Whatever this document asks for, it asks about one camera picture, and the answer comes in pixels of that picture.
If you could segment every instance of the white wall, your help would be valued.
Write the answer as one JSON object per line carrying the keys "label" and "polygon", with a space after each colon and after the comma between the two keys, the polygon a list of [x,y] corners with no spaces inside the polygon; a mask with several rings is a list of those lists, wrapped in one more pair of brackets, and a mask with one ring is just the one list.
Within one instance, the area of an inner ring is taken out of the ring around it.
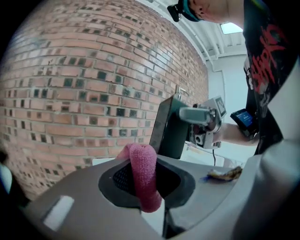
{"label": "white wall", "polygon": [[[214,61],[213,72],[211,64],[208,65],[209,98],[221,95],[226,106],[226,123],[235,123],[230,114],[245,108],[248,87],[244,73],[246,55],[222,57]],[[254,155],[256,147],[240,146],[233,143],[222,142],[215,154],[236,161],[245,162]]]}

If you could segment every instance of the white ceiling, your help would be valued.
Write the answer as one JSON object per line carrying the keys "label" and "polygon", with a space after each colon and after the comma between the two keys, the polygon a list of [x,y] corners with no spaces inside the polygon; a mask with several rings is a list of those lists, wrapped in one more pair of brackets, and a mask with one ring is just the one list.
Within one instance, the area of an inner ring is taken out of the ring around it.
{"label": "white ceiling", "polygon": [[220,24],[200,21],[191,22],[184,17],[179,23],[172,20],[167,6],[178,0],[137,0],[168,19],[189,39],[205,63],[219,57],[246,54],[245,39],[242,33],[223,34]]}

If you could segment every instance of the person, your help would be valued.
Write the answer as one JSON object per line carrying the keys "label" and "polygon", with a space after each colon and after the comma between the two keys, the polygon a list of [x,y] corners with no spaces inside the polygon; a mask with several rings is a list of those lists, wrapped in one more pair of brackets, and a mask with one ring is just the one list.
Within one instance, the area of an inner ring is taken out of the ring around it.
{"label": "person", "polygon": [[292,5],[289,0],[282,4],[271,0],[188,0],[193,18],[214,23],[232,22],[243,29],[245,37],[259,134],[250,140],[237,125],[224,123],[214,135],[214,142],[258,144],[255,154],[262,154],[283,139],[268,103],[291,71],[299,68],[296,30],[293,29],[297,13]]}

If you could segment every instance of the black device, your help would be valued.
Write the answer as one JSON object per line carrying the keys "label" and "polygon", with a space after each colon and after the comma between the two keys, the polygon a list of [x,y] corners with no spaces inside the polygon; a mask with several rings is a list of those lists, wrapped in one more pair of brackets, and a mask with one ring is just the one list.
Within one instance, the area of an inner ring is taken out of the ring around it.
{"label": "black device", "polygon": [[258,133],[258,121],[255,114],[247,111],[245,108],[233,112],[230,117],[239,126],[241,132],[252,139],[256,133]]}
{"label": "black device", "polygon": [[175,159],[181,157],[189,127],[187,122],[177,116],[177,111],[181,107],[187,105],[174,96],[159,105],[149,143],[159,155]]}
{"label": "black device", "polygon": [[181,20],[181,15],[192,22],[200,21],[193,10],[189,7],[188,1],[189,0],[179,0],[177,4],[167,7],[174,22],[179,22]]}

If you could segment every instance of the gray machine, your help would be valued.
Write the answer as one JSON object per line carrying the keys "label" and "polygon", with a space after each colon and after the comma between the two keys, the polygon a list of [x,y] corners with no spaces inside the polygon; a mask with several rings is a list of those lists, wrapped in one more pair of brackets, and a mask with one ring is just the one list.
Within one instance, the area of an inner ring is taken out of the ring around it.
{"label": "gray machine", "polygon": [[[222,107],[213,99],[206,106],[179,110],[180,119],[206,129],[190,136],[197,145],[217,147],[208,134],[219,129],[225,114]],[[201,178],[209,170],[229,169],[158,155],[157,190],[165,200],[162,236],[141,217],[127,159],[69,174],[29,204],[24,213],[50,239],[251,239],[297,185],[299,156],[299,143],[284,140],[263,155],[251,157],[238,180],[203,182]]]}

